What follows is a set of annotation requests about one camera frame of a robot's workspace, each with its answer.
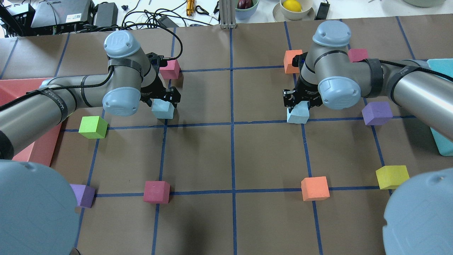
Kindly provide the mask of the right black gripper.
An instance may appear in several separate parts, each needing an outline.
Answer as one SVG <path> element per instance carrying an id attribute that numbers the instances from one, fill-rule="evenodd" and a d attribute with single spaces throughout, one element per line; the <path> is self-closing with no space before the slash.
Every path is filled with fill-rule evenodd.
<path id="1" fill-rule="evenodd" d="M 307 55 L 307 53 L 303 53 L 302 55 L 296 55 L 293 59 L 293 65 L 296 65 L 296 61 L 299 64 L 299 76 L 294 89 L 282 91 L 285 108 L 293 108 L 301 101 L 308 101 L 309 109 L 320 107 L 323 104 L 318 85 L 310 83 L 302 77 L 302 67 Z"/>

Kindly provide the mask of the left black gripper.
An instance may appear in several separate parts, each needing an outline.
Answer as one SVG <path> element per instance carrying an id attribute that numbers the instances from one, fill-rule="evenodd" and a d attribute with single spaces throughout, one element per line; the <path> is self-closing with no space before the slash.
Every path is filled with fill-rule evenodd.
<path id="1" fill-rule="evenodd" d="M 167 59 L 163 55 L 149 53 L 146 55 L 150 68 L 145 75 L 143 82 L 144 87 L 141 87 L 141 102 L 146 103 L 148 107 L 152 107 L 152 99 L 159 99 L 169 102 L 174 108 L 177 108 L 181 100 L 181 94 L 176 87 L 165 88 L 162 79 L 159 78 L 160 67 L 167 65 Z"/>

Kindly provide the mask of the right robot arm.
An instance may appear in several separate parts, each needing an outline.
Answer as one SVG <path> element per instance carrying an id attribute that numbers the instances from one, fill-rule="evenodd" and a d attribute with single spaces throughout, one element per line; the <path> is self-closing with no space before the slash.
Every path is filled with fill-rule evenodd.
<path id="1" fill-rule="evenodd" d="M 439 134 L 452 140 L 452 77 L 421 60 L 351 62 L 350 28 L 343 22 L 319 24 L 309 52 L 297 55 L 294 89 L 283 91 L 288 113 L 324 105 L 350 108 L 363 97 L 386 95 Z M 422 173 L 394 189 L 384 212 L 387 255 L 452 254 L 452 169 Z"/>

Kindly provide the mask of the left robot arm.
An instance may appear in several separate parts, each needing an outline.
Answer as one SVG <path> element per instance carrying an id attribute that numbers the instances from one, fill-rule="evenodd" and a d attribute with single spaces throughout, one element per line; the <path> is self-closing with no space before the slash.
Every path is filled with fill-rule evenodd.
<path id="1" fill-rule="evenodd" d="M 79 228 L 76 195 L 57 171 L 14 161 L 21 150 L 81 108 L 102 107 L 131 116 L 139 103 L 180 103 L 175 87 L 158 76 L 171 58 L 145 54 L 128 30 L 104 41 L 108 73 L 47 79 L 38 89 L 1 106 L 1 254 L 71 255 Z"/>

